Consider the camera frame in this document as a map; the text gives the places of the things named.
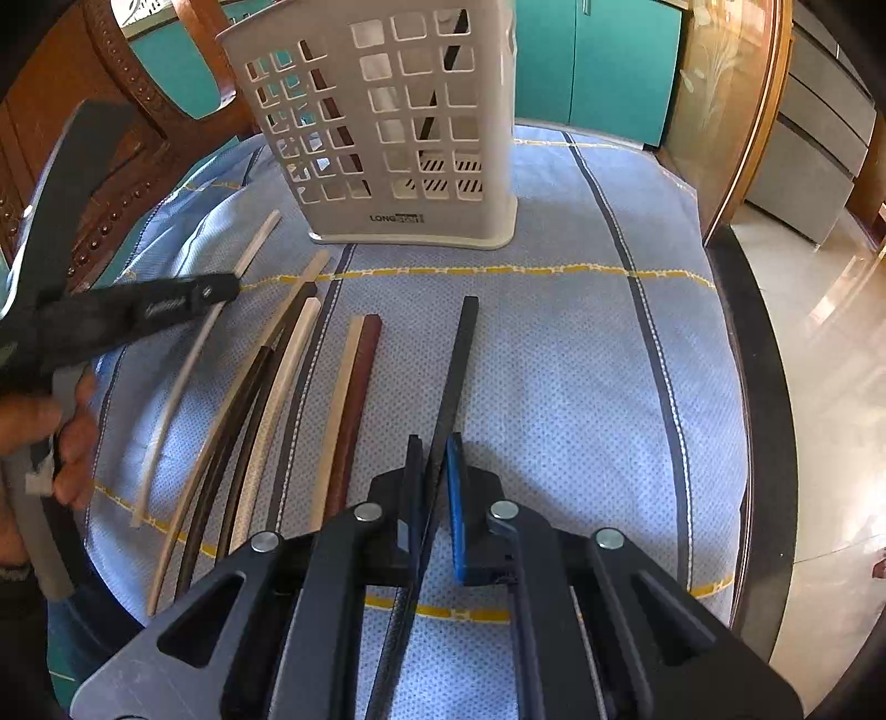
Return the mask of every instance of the gray drawer cabinet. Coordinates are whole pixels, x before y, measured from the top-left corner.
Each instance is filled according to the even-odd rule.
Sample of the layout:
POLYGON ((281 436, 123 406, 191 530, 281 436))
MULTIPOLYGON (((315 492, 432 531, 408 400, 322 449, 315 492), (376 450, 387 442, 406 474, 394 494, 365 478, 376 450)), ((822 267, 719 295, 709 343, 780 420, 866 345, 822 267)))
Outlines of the gray drawer cabinet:
POLYGON ((824 242, 861 171, 875 119, 855 68, 795 0, 789 76, 748 202, 824 242))

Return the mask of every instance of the cabinet door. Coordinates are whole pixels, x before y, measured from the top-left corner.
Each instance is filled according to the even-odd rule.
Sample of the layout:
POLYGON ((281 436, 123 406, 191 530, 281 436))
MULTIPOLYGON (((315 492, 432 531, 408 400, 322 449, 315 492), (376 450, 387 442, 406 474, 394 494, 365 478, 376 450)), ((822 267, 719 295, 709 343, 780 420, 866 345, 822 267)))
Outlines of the cabinet door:
POLYGON ((570 124, 661 142, 680 11, 656 0, 577 0, 570 124))
POLYGON ((517 0, 518 118, 569 122, 574 0, 517 0))

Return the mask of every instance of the tile floor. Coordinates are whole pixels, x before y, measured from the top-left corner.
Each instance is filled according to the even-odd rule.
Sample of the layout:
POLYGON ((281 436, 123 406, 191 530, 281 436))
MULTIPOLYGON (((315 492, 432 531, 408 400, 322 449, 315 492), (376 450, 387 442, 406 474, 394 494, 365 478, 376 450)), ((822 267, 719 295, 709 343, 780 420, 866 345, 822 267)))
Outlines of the tile floor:
POLYGON ((732 225, 794 414, 797 553, 772 664, 808 713, 886 605, 886 580, 871 577, 886 548, 886 258, 845 212, 819 249, 752 206, 732 225))

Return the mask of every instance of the hand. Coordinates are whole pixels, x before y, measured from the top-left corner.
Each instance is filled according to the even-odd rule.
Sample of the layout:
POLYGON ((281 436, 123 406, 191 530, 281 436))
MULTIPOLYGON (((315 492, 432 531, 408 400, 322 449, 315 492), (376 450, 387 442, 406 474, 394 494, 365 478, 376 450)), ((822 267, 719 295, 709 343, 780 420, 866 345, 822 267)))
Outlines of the hand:
MULTIPOLYGON (((76 510, 89 504, 95 489, 92 454, 98 440, 98 426, 88 407, 95 392, 95 376, 87 370, 74 391, 77 410, 58 437, 62 467, 53 482, 52 494, 62 505, 76 510)), ((55 433, 61 414, 61 408, 50 397, 8 395, 0 398, 0 457, 55 433)), ((26 562, 27 551, 15 518, 5 493, 0 492, 0 565, 23 565, 26 562)))

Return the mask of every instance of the silver rivet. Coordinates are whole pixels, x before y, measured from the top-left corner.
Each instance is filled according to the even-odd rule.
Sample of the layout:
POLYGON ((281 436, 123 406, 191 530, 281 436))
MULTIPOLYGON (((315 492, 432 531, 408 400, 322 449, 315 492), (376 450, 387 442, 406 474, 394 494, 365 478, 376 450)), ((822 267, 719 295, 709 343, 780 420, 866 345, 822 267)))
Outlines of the silver rivet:
POLYGON ((496 520, 514 520, 520 508, 510 500, 496 500, 489 506, 489 512, 496 520))
POLYGON ((597 544, 604 550, 617 550, 625 544, 625 536, 615 528, 603 528, 595 535, 597 544))
POLYGON ((376 503, 362 503, 354 508, 354 517, 360 522, 372 522, 382 516, 382 506, 376 503))
POLYGON ((277 533, 265 530, 253 535, 253 539, 249 541, 249 544, 256 552, 271 552, 276 550, 276 547, 280 544, 280 537, 277 533))

